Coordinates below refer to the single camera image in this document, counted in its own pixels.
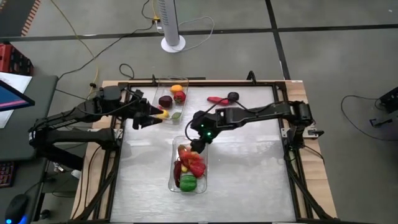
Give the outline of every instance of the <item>red box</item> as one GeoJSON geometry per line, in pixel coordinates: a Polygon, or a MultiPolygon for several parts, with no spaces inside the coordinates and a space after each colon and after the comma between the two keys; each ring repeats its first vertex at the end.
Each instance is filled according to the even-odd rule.
{"type": "Polygon", "coordinates": [[[11,44],[0,44],[0,72],[18,75],[33,75],[33,65],[11,44]]]}

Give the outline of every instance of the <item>keyboard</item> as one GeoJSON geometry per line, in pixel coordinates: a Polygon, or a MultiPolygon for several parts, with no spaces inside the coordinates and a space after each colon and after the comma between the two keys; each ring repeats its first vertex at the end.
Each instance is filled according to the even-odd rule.
{"type": "Polygon", "coordinates": [[[14,171],[14,162],[0,162],[0,188],[12,187],[14,171]]]}

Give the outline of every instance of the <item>white cable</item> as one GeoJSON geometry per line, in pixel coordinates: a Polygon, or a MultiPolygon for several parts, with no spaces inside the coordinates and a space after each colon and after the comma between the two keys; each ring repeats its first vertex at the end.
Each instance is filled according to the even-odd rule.
{"type": "Polygon", "coordinates": [[[184,24],[184,23],[188,23],[188,22],[195,22],[195,21],[198,21],[198,20],[200,20],[200,19],[210,19],[210,20],[212,21],[213,27],[211,28],[211,31],[210,31],[209,36],[208,36],[205,40],[203,40],[202,42],[200,42],[199,44],[197,44],[197,45],[195,45],[195,46],[189,47],[189,48],[187,48],[187,49],[182,49],[182,50],[177,50],[177,49],[174,49],[174,50],[177,50],[178,52],[183,52],[183,51],[187,51],[187,50],[194,49],[195,47],[199,47],[201,44],[203,44],[206,40],[208,40],[208,39],[211,37],[211,35],[213,34],[214,26],[215,26],[216,24],[214,23],[214,20],[213,20],[210,16],[205,16],[205,17],[201,17],[201,18],[198,18],[198,19],[192,19],[192,20],[190,20],[190,21],[183,21],[183,22],[181,22],[178,26],[180,26],[180,25],[182,25],[182,24],[184,24]]]}

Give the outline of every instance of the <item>green pepper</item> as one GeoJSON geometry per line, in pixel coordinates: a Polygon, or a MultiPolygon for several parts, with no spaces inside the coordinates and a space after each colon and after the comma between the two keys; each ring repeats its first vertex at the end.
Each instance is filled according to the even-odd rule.
{"type": "Polygon", "coordinates": [[[190,192],[197,187],[197,178],[194,175],[183,175],[180,179],[180,189],[183,192],[190,192]]]}

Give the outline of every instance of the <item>computer mouse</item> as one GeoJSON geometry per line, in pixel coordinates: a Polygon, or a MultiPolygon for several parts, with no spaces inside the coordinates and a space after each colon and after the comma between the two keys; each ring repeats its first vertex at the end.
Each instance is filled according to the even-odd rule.
{"type": "Polygon", "coordinates": [[[16,195],[6,210],[6,224],[18,224],[25,214],[28,196],[25,194],[16,195]]]}

